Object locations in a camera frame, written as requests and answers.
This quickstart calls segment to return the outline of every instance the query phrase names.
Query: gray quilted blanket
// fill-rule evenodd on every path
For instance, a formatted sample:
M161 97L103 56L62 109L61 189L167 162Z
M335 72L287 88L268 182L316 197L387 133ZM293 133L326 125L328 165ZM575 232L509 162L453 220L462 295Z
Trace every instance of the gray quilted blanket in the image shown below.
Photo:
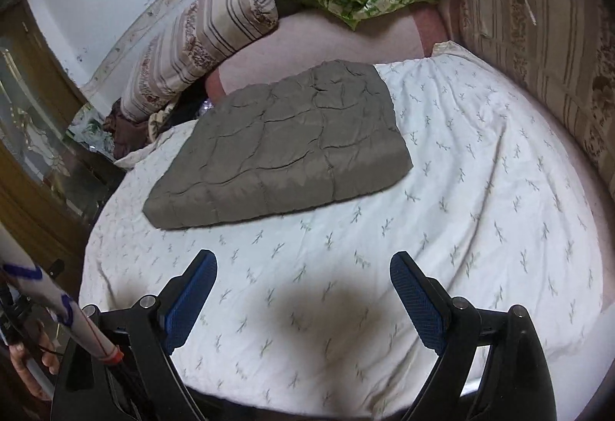
M143 212L160 229L237 222L381 191L411 167L376 69L333 61L207 112Z

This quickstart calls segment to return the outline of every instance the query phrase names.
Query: striped sofa cushion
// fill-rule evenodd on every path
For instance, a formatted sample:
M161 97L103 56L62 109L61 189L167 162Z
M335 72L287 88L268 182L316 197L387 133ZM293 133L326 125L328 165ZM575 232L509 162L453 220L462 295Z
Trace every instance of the striped sofa cushion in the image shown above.
M615 23L601 0L461 0L469 50L545 104L615 198Z
M122 114L145 121L277 23L274 0L195 0L141 55L122 95Z

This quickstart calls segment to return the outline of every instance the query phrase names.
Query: white bed sheet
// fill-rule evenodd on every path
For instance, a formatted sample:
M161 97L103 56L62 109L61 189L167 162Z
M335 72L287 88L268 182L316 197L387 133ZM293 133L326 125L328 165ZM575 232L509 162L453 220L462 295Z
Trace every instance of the white bed sheet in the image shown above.
M141 212L194 123L136 164L85 256L81 305L158 294L200 249L218 279L173 362L187 385L309 416L409 406L435 362L389 279L408 251L451 295L528 308L548 361L581 345L602 306L592 214L568 155L504 76L460 46L376 66L414 163L368 197L236 225L163 232ZM469 380L480 377L486 350Z

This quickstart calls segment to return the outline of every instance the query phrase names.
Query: metal screw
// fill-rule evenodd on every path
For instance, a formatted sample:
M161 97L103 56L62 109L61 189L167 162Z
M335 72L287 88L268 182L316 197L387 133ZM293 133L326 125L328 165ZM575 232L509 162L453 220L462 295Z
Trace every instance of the metal screw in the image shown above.
M141 305L143 308L151 308L154 306L155 303L156 296L152 296L151 294L143 296L143 298L139 300L139 305Z
M521 305L515 305L514 307L512 307L512 313L514 313L517 317L528 316L528 311L525 310L525 307L522 307Z
M91 317L92 315L96 313L96 306L86 305L85 307L83 307L83 313L85 313L85 316Z
M453 298L453 306L459 310L465 310L470 306L470 302L465 298L455 296L455 298Z

